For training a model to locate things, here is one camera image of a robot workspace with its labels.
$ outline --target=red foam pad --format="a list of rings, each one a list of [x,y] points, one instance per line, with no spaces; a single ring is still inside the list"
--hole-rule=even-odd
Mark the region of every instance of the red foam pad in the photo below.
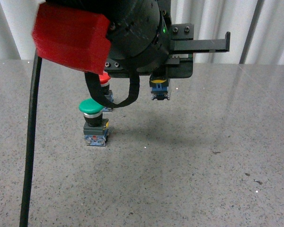
[[[110,80],[110,76],[107,72],[103,71],[102,74],[99,74],[100,84],[105,84]]]
[[[101,14],[40,4],[32,33],[37,53],[72,69],[102,74],[111,45],[109,23]]]

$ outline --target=metal bolt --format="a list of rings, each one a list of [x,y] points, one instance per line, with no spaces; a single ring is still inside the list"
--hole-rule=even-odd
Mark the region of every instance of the metal bolt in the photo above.
[[[174,27],[174,29],[172,30],[172,32],[173,32],[174,34],[177,34],[177,33],[178,33],[178,28],[177,28],[177,27]]]
[[[186,26],[184,31],[188,33],[189,32],[189,26]]]
[[[114,24],[114,23],[110,24],[109,30],[111,30],[111,31],[114,31],[114,30],[115,30],[115,24]]]

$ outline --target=white curtain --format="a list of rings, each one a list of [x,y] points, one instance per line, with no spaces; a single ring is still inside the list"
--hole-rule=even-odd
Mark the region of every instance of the white curtain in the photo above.
[[[0,0],[0,59],[30,60],[31,30],[44,0]],[[231,32],[231,51],[202,53],[195,62],[239,63],[260,0],[171,0],[173,24],[195,25],[195,39],[222,39]],[[284,0],[264,0],[245,54],[246,64],[284,64]]]

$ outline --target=black strap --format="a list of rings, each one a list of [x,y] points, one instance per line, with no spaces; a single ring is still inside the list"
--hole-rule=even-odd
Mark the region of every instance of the black strap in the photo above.
[[[119,108],[128,106],[134,101],[137,100],[139,95],[139,88],[140,88],[140,78],[139,74],[137,73],[131,73],[129,76],[129,94],[127,99],[120,102],[119,104],[110,102],[103,94],[99,75],[92,73],[92,72],[86,72],[85,73],[85,80],[87,87],[89,89],[90,96],[99,104],[108,107],[108,108]]]

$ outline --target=concrete floor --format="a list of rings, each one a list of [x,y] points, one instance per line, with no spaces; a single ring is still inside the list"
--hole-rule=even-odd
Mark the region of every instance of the concrete floor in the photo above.
[[[0,61],[0,227],[18,225],[31,70]],[[195,64],[170,101],[148,79],[88,147],[83,73],[44,61],[29,226],[284,227],[284,66]]]

